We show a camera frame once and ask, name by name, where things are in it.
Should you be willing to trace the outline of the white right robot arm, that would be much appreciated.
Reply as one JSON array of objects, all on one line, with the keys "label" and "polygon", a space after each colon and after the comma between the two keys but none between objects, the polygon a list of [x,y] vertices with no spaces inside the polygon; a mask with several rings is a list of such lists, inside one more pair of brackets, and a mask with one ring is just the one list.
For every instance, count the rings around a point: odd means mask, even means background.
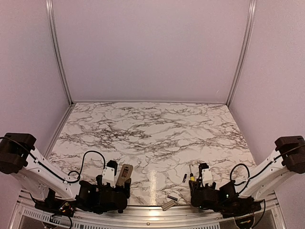
[{"label": "white right robot arm", "polygon": [[302,136],[283,136],[276,148],[253,170],[217,188],[212,172],[201,163],[198,178],[191,177],[191,205],[219,212],[224,218],[238,217],[261,210],[261,203],[284,181],[305,172],[305,140]]}]

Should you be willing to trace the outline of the aluminium front table rail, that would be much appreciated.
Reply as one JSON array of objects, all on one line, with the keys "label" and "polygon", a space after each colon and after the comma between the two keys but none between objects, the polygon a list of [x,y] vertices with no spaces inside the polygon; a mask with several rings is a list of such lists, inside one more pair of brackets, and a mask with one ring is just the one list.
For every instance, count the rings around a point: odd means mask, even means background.
[{"label": "aluminium front table rail", "polygon": [[161,207],[128,206],[119,214],[116,211],[97,215],[76,210],[71,219],[38,210],[28,191],[19,194],[9,222],[10,229],[234,229],[234,218],[223,218],[211,210],[191,206],[174,206],[166,211]]}]

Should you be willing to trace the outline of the yellow handled screwdriver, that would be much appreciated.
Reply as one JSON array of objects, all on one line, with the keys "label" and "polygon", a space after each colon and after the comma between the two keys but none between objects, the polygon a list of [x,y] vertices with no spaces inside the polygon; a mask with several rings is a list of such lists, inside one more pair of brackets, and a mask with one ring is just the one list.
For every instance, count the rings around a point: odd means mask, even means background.
[{"label": "yellow handled screwdriver", "polygon": [[195,177],[192,173],[192,167],[189,165],[189,170],[190,170],[190,181],[194,182],[195,181]]}]

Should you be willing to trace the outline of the aluminium corner post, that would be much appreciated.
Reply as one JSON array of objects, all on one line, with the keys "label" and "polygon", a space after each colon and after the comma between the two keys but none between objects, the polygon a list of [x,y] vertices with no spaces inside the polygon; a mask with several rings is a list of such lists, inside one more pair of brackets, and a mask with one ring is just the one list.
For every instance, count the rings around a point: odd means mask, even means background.
[{"label": "aluminium corner post", "polygon": [[49,27],[50,27],[50,33],[51,33],[51,40],[54,50],[54,55],[60,75],[61,84],[63,87],[63,91],[67,100],[67,103],[69,106],[73,105],[73,100],[71,97],[71,93],[68,86],[68,81],[66,78],[66,73],[61,57],[61,51],[60,51],[60,45],[58,41],[58,35],[56,30],[56,22],[55,22],[55,14],[54,14],[54,7],[53,7],[53,1],[52,0],[46,0],[46,10],[48,15],[48,21],[49,21]]},{"label": "aluminium corner post", "polygon": [[244,31],[244,38],[241,46],[241,51],[240,55],[238,58],[237,66],[234,72],[234,77],[233,81],[229,90],[229,94],[227,96],[226,100],[226,105],[228,108],[230,108],[234,95],[237,90],[237,86],[242,74],[245,58],[247,55],[247,51],[250,45],[250,40],[253,32],[253,26],[254,26],[254,19],[255,19],[255,12],[256,12],[256,5],[257,1],[256,0],[250,0],[249,1],[249,8],[248,8],[248,14],[247,14],[247,19],[246,19],[246,26],[245,26],[245,31]]}]

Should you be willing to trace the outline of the right aluminium corner post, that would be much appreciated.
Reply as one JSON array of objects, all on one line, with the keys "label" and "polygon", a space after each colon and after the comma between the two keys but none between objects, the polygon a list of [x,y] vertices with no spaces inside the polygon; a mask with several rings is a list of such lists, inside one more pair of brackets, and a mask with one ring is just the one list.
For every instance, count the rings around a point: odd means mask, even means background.
[{"label": "right aluminium corner post", "polygon": [[247,51],[250,45],[250,40],[253,32],[253,26],[254,26],[254,19],[255,19],[255,12],[256,12],[256,5],[257,1],[256,0],[250,0],[249,1],[249,8],[248,8],[248,14],[247,14],[247,19],[246,19],[246,26],[245,26],[245,31],[244,31],[244,38],[241,46],[241,51],[240,55],[238,58],[237,66],[234,72],[234,77],[233,81],[229,90],[229,94],[227,96],[226,100],[226,105],[228,108],[230,108],[234,95],[237,90],[237,86],[242,74],[245,58],[247,55]]}]

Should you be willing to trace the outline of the grey battery compartment cover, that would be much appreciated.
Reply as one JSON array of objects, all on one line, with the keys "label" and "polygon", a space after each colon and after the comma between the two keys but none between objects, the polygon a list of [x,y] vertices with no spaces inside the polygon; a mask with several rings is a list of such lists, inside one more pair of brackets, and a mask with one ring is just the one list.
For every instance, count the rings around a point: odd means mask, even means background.
[{"label": "grey battery compartment cover", "polygon": [[167,203],[163,204],[161,206],[161,208],[163,211],[166,211],[166,210],[170,209],[171,207],[175,206],[175,204],[176,204],[175,200],[170,200]]}]

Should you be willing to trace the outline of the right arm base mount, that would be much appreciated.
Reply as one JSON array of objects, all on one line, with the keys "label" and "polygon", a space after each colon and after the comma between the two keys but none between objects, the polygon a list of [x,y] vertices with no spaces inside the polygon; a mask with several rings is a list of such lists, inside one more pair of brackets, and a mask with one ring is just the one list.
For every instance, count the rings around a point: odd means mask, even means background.
[{"label": "right arm base mount", "polygon": [[252,214],[262,209],[262,200],[254,201],[252,197],[235,198],[231,202],[225,202],[220,210],[222,217],[241,217],[243,215]]}]

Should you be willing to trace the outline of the left aluminium corner post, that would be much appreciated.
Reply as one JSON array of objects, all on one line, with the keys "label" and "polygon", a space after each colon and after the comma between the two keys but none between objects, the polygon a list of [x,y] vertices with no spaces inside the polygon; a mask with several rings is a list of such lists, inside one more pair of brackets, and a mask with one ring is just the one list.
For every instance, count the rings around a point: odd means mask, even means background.
[{"label": "left aluminium corner post", "polygon": [[60,51],[60,45],[58,41],[58,35],[56,30],[56,22],[55,22],[55,14],[54,14],[54,7],[53,7],[53,1],[52,0],[46,0],[46,10],[48,15],[48,21],[49,21],[49,27],[50,27],[50,33],[51,33],[51,40],[54,50],[54,55],[60,75],[61,84],[63,87],[63,91],[67,100],[67,103],[69,106],[73,105],[73,100],[71,97],[71,93],[68,86],[68,81],[66,78],[66,73],[61,57],[61,51]]}]

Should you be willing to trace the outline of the white remote control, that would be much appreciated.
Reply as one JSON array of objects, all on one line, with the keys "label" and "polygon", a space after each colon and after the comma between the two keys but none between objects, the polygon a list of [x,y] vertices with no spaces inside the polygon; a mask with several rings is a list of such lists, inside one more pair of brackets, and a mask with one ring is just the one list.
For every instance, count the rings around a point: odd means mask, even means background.
[{"label": "white remote control", "polygon": [[116,181],[116,186],[123,187],[125,182],[131,178],[133,166],[130,164],[123,164]]}]

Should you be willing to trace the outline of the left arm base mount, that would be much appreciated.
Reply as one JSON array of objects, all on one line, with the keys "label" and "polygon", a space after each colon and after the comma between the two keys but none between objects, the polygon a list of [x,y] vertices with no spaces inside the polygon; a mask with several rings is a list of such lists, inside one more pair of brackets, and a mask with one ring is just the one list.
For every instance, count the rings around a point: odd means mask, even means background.
[{"label": "left arm base mount", "polygon": [[62,215],[67,217],[73,217],[76,210],[76,200],[67,201],[55,197],[55,191],[49,189],[47,197],[43,200],[31,199],[35,203],[35,208],[53,213],[55,215]]}]

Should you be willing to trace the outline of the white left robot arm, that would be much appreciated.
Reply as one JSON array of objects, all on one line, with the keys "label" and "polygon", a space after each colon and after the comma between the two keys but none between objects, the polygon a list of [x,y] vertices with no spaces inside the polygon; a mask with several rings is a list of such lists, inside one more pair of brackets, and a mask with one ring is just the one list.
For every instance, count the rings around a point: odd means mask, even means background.
[{"label": "white left robot arm", "polygon": [[34,146],[31,134],[7,133],[0,139],[0,171],[15,177],[26,188],[35,208],[55,216],[73,217],[76,209],[95,214],[123,213],[131,187],[131,165],[124,165],[115,179],[118,164],[102,157],[101,173],[92,184],[81,171],[68,174],[54,167]]}]

